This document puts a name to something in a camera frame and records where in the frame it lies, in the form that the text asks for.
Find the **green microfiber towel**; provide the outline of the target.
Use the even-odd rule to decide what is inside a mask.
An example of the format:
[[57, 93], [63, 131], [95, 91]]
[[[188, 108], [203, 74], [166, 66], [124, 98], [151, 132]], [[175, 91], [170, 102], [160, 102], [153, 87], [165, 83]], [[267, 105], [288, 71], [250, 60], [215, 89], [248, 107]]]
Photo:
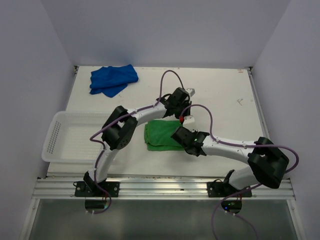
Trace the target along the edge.
[[144, 126], [144, 142], [151, 152], [183, 151], [171, 136], [180, 126], [178, 120], [152, 120]]

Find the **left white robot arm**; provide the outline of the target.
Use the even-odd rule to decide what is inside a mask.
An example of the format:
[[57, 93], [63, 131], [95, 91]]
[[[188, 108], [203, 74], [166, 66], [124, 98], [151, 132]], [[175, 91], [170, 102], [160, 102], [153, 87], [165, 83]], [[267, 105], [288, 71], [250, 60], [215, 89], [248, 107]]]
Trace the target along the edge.
[[182, 87], [165, 96], [161, 96], [148, 106], [126, 109], [118, 106], [111, 113], [102, 129], [90, 137], [90, 141], [102, 144], [93, 168], [84, 175], [86, 190], [92, 196], [107, 195], [104, 188], [111, 163], [117, 153], [131, 141], [136, 128], [152, 120], [174, 116], [179, 118], [182, 111], [191, 105], [191, 97], [195, 94], [193, 88]]

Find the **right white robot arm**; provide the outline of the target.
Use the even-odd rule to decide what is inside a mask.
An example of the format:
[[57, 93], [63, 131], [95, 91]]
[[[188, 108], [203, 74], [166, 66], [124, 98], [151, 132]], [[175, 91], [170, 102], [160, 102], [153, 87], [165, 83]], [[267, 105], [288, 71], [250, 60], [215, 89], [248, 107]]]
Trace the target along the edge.
[[246, 164], [240, 170], [230, 170], [224, 180], [213, 187], [231, 197], [252, 185], [278, 189], [289, 164], [289, 158], [265, 137], [257, 141], [227, 142], [211, 137], [208, 132], [192, 132], [180, 126], [171, 138], [189, 155], [219, 156]]

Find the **blue microfiber towel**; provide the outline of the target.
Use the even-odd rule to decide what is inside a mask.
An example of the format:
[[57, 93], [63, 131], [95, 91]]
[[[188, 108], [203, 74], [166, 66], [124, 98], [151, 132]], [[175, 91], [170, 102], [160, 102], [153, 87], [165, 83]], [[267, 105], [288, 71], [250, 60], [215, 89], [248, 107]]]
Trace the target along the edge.
[[90, 94], [104, 94], [106, 97], [113, 98], [123, 91], [129, 84], [139, 80], [134, 67], [129, 64], [126, 66], [101, 67], [91, 72]]

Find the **clear plastic basket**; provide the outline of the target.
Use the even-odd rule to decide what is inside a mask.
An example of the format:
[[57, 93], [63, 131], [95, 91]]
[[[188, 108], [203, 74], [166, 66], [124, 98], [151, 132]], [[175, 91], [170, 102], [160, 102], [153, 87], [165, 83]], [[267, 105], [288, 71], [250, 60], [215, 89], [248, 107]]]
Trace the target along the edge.
[[98, 132], [109, 112], [59, 111], [49, 125], [41, 157], [48, 163], [91, 164], [102, 145], [90, 141]]

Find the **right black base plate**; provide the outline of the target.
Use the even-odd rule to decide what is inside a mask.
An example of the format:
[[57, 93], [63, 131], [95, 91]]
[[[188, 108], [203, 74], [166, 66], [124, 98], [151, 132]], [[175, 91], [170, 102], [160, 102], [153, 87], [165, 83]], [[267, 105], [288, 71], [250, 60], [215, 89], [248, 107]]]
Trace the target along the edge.
[[206, 183], [206, 190], [209, 198], [224, 198], [246, 189], [247, 188], [237, 190], [229, 183], [223, 183], [222, 181], [208, 181]]

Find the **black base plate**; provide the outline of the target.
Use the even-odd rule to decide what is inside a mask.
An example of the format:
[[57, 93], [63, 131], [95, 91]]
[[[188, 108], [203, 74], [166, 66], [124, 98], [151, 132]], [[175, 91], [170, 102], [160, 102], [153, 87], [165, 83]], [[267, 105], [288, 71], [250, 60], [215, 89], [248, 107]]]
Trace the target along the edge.
[[209, 198], [224, 198], [246, 189], [247, 188], [237, 190], [229, 183], [223, 183], [222, 181], [208, 181], [206, 183], [206, 190]]
[[117, 198], [120, 191], [120, 182], [118, 181], [104, 181], [98, 184], [98, 188], [95, 184], [93, 185], [93, 190], [91, 190], [84, 181], [76, 181], [73, 183], [75, 187], [75, 197], [82, 198], [97, 198], [97, 197], [107, 197], [105, 193], [107, 191], [112, 198]]

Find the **aluminium mounting rail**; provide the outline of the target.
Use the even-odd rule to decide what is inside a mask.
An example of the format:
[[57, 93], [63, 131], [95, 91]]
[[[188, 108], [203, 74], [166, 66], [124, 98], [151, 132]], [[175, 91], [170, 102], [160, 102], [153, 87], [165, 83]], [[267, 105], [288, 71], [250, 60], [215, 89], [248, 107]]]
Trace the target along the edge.
[[[36, 181], [33, 199], [75, 199], [78, 177], [48, 177]], [[214, 178], [190, 177], [111, 177], [118, 192], [116, 200], [206, 200], [209, 198], [207, 183]], [[278, 189], [259, 186], [248, 200], [294, 200], [290, 180], [283, 180]]]

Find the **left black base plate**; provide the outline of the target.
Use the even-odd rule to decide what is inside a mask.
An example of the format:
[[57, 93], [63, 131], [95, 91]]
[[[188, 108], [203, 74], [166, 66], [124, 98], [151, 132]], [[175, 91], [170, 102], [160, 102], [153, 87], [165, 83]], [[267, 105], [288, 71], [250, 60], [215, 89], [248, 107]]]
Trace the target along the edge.
[[120, 182], [118, 181], [104, 181], [98, 184], [98, 188], [95, 184], [93, 185], [93, 190], [91, 190], [84, 181], [76, 181], [73, 183], [75, 187], [75, 197], [82, 198], [97, 198], [97, 197], [107, 197], [105, 193], [107, 191], [112, 198], [117, 198], [120, 191]]

